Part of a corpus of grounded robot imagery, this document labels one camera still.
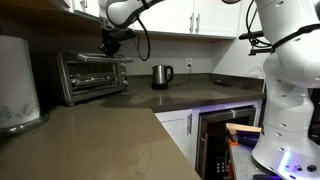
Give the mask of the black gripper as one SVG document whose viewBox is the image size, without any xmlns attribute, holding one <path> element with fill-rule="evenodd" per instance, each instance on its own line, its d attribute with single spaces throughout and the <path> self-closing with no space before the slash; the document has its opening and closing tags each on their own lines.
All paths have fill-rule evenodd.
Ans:
<svg viewBox="0 0 320 180">
<path fill-rule="evenodd" d="M 101 29 L 102 44 L 99 49 L 108 57 L 112 57 L 121 47 L 120 41 L 136 37 L 136 33 L 130 29 Z"/>
</svg>

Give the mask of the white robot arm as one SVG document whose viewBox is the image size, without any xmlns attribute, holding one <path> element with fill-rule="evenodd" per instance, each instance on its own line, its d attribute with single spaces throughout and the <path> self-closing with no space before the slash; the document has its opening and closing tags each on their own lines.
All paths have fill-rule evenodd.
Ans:
<svg viewBox="0 0 320 180">
<path fill-rule="evenodd" d="M 320 87 L 320 22 L 315 0 L 253 0 L 272 53 L 264 61 L 267 102 L 252 157 L 283 180 L 320 180 L 320 147 L 308 137 Z"/>
</svg>

